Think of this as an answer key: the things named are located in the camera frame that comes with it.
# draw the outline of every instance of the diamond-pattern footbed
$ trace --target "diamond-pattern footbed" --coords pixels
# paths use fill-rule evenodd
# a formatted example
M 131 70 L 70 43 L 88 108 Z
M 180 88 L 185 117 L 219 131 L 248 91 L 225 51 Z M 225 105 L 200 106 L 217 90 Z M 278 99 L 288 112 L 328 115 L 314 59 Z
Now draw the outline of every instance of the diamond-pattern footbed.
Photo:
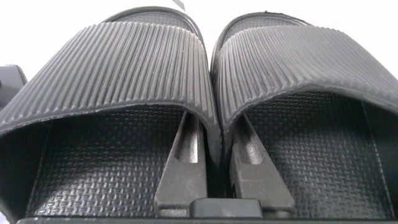
M 138 106 L 49 123 L 27 217 L 154 217 L 182 115 Z
M 393 218 L 361 101 L 307 92 L 246 115 L 295 199 L 294 218 Z

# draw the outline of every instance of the rubber sandal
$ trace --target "rubber sandal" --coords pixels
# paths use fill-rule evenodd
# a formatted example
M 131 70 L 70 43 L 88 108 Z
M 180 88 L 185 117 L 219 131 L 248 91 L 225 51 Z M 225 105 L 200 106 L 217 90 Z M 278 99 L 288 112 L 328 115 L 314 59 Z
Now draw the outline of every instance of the rubber sandal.
M 123 15 L 132 22 L 81 30 L 0 112 L 0 209 L 12 223 L 186 217 L 207 196 L 205 139 L 217 164 L 221 134 L 198 29 L 172 9 Z
M 220 35 L 211 76 L 235 197 L 270 217 L 394 219 L 398 81 L 353 39 L 248 14 Z

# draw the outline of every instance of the slide sandal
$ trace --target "slide sandal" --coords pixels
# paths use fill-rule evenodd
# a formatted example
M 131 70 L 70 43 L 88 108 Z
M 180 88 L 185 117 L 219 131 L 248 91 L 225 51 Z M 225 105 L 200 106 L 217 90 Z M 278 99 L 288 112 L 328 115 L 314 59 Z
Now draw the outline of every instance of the slide sandal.
M 218 39 L 211 78 L 234 197 L 270 217 L 395 219 L 398 81 L 353 39 L 248 14 Z
M 198 29 L 172 9 L 123 15 L 81 30 L 0 112 L 12 223 L 186 217 L 207 197 L 205 148 L 216 167 L 221 133 Z M 189 22 L 166 26 L 168 15 Z

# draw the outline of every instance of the black plastic object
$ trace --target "black plastic object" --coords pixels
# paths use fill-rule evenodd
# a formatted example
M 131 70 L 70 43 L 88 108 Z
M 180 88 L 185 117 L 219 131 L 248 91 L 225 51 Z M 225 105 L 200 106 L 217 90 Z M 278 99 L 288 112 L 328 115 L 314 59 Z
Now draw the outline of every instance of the black plastic object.
M 13 99 L 26 82 L 19 66 L 0 65 L 0 110 Z
M 192 202 L 191 218 L 262 218 L 256 199 L 203 198 Z
M 237 196 L 285 192 L 272 164 L 260 171 L 264 148 L 295 200 L 292 218 L 395 219 L 398 81 L 353 39 L 281 14 L 245 15 L 220 36 L 211 76 Z M 277 196 L 256 197 L 280 210 Z
M 158 224 L 172 224 L 172 223 L 192 223 L 192 224 L 206 224 L 206 223 L 268 223 L 268 224 L 362 224 L 362 223 L 372 223 L 372 224 L 383 224 L 384 221 L 379 220 L 258 220 L 258 219 L 116 219 L 116 218 L 25 218 L 19 222 L 20 224 L 130 224 L 130 223 L 158 223 Z
M 221 155 L 207 68 L 181 27 L 81 30 L 0 112 L 0 210 L 12 223 L 187 216 L 207 196 L 205 138 Z
M 236 124 L 230 177 L 236 198 L 256 198 L 269 212 L 291 212 L 294 199 L 259 137 L 243 116 Z

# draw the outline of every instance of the white background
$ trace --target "white background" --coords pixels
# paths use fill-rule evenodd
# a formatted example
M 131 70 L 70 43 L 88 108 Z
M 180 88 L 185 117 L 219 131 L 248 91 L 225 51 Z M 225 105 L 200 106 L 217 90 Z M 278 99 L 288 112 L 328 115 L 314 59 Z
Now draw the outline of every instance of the white background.
M 282 12 L 345 32 L 398 77 L 396 1 L 182 1 L 201 30 L 208 58 L 230 20 L 250 12 Z M 30 80 L 80 29 L 139 6 L 179 9 L 171 0 L 0 0 L 0 64 L 19 65 Z

